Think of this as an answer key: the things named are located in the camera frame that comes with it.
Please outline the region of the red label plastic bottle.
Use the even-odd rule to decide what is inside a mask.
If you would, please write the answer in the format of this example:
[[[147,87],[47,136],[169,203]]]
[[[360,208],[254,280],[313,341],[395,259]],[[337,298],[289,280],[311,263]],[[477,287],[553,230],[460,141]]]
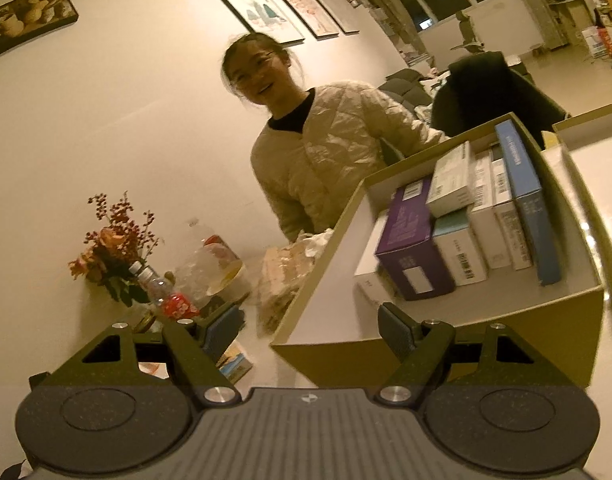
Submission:
[[[146,292],[150,303],[167,318],[181,320],[181,318],[199,316],[199,309],[192,304],[191,300],[179,292],[169,278],[158,275],[152,266],[135,261],[129,266],[129,272]]]

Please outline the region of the flat white box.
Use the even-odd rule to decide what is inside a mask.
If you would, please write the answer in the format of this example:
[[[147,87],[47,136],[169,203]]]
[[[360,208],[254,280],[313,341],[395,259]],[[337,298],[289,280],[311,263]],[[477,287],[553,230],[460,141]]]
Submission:
[[[398,292],[393,281],[391,281],[383,264],[375,255],[386,221],[387,211],[383,210],[376,217],[371,234],[356,267],[355,275],[353,275],[360,292],[375,307],[385,304],[385,302],[394,304],[398,298]]]

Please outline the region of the teal white barcode box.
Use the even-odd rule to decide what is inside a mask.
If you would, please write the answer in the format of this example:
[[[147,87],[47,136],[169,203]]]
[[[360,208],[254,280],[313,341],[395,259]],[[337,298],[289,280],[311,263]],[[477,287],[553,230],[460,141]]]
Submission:
[[[455,285],[473,285],[487,280],[487,263],[470,225],[467,208],[438,218],[433,240]]]

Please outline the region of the purple product box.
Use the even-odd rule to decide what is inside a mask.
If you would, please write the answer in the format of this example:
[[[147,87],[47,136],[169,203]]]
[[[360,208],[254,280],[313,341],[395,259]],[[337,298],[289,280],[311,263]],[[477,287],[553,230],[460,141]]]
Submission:
[[[435,219],[426,200],[432,179],[397,188],[375,257],[406,301],[434,298],[457,288],[434,242]]]

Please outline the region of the open cardboard storage box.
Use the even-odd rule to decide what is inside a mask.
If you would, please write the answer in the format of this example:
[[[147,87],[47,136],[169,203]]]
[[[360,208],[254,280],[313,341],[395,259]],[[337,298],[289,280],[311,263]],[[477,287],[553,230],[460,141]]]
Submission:
[[[527,269],[489,269],[461,206],[432,219],[426,207],[437,162],[501,145],[534,179],[512,172],[508,186],[532,259]],[[397,359],[379,337],[376,304],[356,270],[379,214],[411,221],[414,233],[389,268],[396,306],[415,321],[452,325],[461,338],[491,323],[510,326],[575,384],[590,384],[600,339],[604,290],[579,222],[540,148],[524,125],[504,115],[366,178],[349,200],[322,257],[287,309],[272,349],[316,385],[370,388],[385,382]]]

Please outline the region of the black office chair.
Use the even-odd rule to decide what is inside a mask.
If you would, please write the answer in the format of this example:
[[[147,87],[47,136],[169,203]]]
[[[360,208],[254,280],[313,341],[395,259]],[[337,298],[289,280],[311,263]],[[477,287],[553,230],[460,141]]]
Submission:
[[[539,146],[568,114],[560,104],[507,65],[500,52],[466,56],[449,65],[449,76],[438,90],[431,126],[453,138],[512,113]]]

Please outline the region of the white striped upright box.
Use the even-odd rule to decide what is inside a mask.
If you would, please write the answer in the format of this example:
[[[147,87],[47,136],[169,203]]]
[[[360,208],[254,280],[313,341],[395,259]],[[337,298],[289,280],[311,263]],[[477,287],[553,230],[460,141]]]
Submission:
[[[501,146],[493,145],[489,154],[494,213],[499,221],[513,269],[515,271],[528,269],[532,266],[532,260],[522,222],[520,222],[514,203]]]

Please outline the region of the dried flower bouquet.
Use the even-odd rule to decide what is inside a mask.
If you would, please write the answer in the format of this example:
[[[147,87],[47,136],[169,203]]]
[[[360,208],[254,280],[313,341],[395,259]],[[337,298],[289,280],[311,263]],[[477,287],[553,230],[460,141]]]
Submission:
[[[134,263],[146,264],[159,245],[159,237],[152,230],[155,214],[146,210],[142,220],[132,217],[135,207],[127,191],[114,203],[105,193],[94,194],[88,204],[94,207],[101,227],[86,233],[86,248],[68,263],[72,278],[84,278],[104,288],[114,301],[128,308],[147,304],[148,295],[129,268]]]

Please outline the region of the cardboard box lid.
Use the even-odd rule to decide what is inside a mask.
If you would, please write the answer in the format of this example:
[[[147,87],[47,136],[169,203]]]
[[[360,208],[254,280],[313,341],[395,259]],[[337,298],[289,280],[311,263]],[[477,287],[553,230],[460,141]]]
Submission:
[[[554,132],[566,146],[584,198],[600,219],[612,279],[612,104],[558,122]]]

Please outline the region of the framed wall picture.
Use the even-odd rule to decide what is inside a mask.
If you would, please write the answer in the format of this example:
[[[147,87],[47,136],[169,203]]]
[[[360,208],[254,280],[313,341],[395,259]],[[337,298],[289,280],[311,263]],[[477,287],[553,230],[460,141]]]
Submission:
[[[315,39],[337,37],[339,30],[317,0],[283,0],[307,27]]]
[[[345,35],[359,34],[360,28],[347,0],[317,0]]]
[[[280,44],[300,44],[304,35],[273,0],[221,0],[250,32],[263,32]]]

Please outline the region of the pottery picture frame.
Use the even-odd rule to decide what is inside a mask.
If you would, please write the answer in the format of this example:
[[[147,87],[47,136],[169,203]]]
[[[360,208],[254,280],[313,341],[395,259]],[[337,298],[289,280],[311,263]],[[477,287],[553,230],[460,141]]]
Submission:
[[[53,30],[74,24],[72,0],[12,0],[0,6],[0,55]]]

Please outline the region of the woman in quilted jacket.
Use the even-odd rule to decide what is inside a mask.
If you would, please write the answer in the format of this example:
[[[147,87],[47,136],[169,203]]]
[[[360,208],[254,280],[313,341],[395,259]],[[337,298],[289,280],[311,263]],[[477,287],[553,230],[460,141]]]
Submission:
[[[358,185],[386,168],[384,146],[410,157],[447,136],[371,84],[304,89],[291,66],[277,40],[250,32],[225,50],[221,73],[236,96],[270,114],[251,149],[251,168],[293,242],[335,228]]]

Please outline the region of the blue tall book box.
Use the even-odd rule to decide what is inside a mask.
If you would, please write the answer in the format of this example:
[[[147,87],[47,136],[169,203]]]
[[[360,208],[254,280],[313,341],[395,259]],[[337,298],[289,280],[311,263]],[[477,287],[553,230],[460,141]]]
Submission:
[[[499,122],[496,136],[539,282],[542,286],[553,285],[560,281],[562,272],[541,182],[515,122],[512,119]]]

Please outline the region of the framed wall picture left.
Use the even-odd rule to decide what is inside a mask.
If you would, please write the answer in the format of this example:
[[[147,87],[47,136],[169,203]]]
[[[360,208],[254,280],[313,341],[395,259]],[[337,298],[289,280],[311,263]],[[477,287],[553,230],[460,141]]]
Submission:
[[[273,0],[221,0],[250,32],[263,32],[280,44],[300,44],[304,35]]]

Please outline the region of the clear plastic bag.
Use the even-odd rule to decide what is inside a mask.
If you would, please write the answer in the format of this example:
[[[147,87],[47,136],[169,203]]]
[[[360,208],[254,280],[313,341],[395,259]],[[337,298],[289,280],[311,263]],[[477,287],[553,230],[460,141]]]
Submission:
[[[245,263],[214,229],[191,218],[182,240],[183,258],[172,274],[194,307],[207,314],[221,304],[240,304],[251,295]]]

